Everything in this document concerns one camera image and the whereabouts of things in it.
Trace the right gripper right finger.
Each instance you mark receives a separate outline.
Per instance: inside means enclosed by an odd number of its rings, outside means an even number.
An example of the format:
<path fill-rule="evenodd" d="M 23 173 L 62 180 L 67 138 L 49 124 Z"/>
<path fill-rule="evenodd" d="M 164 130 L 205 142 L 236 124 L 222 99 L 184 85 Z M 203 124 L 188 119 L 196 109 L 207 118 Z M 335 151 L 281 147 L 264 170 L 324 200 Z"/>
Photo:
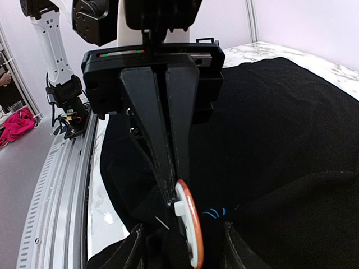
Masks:
<path fill-rule="evenodd" d="M 265 268 L 230 222 L 224 223 L 223 268 Z"/>

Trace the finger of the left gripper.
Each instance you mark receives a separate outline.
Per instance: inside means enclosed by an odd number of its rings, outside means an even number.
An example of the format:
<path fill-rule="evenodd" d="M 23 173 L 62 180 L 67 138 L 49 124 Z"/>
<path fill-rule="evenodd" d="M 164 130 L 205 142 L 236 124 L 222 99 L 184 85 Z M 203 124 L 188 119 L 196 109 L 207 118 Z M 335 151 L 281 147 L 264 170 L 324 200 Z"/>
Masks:
<path fill-rule="evenodd" d="M 150 67 L 126 68 L 119 76 L 126 98 L 134 110 L 136 123 L 149 149 L 148 157 L 154 170 L 164 203 L 171 205 L 175 198 L 174 167 L 157 76 Z"/>
<path fill-rule="evenodd" d="M 174 163 L 178 179 L 189 180 L 188 141 L 196 100 L 199 70 L 194 63 L 170 64 L 166 72 Z"/>

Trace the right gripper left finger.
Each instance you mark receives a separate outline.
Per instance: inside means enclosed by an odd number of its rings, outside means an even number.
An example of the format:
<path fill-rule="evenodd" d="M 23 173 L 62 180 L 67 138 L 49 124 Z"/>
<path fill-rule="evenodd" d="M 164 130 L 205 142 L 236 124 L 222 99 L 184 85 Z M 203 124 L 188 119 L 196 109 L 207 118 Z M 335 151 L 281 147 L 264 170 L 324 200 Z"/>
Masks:
<path fill-rule="evenodd" d="M 137 224 L 126 238 L 127 256 L 123 268 L 146 268 L 145 228 Z"/>

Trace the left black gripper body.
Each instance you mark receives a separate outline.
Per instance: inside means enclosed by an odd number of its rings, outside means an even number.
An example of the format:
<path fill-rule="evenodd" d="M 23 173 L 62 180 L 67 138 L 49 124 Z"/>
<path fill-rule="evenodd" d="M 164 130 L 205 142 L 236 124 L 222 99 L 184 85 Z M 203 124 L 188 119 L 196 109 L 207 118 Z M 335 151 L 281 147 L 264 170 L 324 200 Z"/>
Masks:
<path fill-rule="evenodd" d="M 167 43 L 154 50 L 144 45 L 131 45 L 86 52 L 81 69 L 93 112 L 104 119 L 105 114 L 124 111 L 121 100 L 123 86 L 119 81 L 123 69 L 169 64 L 178 55 L 189 56 L 199 69 L 192 122 L 204 124 L 210 121 L 213 102 L 218 100 L 224 81 L 225 54 L 216 43 Z"/>

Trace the round orange white brooch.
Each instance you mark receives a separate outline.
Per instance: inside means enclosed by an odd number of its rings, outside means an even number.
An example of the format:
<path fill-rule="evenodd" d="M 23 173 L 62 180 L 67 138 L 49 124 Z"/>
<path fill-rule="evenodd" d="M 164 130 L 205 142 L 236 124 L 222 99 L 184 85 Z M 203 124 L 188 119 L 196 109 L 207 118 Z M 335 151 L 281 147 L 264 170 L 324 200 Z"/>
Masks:
<path fill-rule="evenodd" d="M 202 268 L 204 263 L 204 242 L 194 199 L 186 182 L 178 180 L 175 186 L 176 201 L 174 213 L 179 218 L 182 234 L 186 237 L 190 264 Z"/>

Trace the black t-shirt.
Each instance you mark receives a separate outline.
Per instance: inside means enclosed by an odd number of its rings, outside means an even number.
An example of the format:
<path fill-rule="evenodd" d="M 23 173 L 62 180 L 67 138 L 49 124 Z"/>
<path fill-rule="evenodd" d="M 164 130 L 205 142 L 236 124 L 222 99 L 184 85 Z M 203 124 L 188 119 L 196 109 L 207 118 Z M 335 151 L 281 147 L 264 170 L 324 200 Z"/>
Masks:
<path fill-rule="evenodd" d="M 357 268 L 358 101 L 285 58 L 222 74 L 211 120 L 188 142 L 203 268 L 223 268 L 225 222 L 270 268 Z M 125 114 L 109 119 L 100 171 L 129 235 L 144 225 L 146 268 L 190 268 Z M 86 267 L 123 268 L 126 250 L 125 238 Z"/>

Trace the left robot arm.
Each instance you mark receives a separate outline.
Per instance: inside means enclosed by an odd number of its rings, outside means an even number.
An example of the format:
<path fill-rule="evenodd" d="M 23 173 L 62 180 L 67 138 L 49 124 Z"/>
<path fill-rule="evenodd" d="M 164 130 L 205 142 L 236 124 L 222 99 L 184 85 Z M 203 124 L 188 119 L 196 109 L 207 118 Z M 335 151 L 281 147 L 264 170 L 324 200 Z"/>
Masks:
<path fill-rule="evenodd" d="M 209 121 L 223 83 L 216 42 L 166 43 L 187 31 L 200 1 L 21 1 L 47 65 L 50 105 L 69 115 L 70 134 L 125 113 L 167 205 L 190 176 L 193 124 Z"/>

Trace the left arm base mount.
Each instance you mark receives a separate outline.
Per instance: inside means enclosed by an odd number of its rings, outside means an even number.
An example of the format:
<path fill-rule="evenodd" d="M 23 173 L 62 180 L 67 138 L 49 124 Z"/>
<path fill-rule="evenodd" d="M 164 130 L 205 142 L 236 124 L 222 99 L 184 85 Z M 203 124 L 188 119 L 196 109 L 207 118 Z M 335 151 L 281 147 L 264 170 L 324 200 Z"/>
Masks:
<path fill-rule="evenodd" d="M 52 126 L 59 123 L 55 135 L 65 134 L 65 139 L 72 139 L 85 133 L 90 114 L 90 104 L 83 102 L 80 95 L 84 94 L 80 79 L 73 75 L 64 84 L 53 86 L 46 79 L 46 93 L 52 107 Z"/>

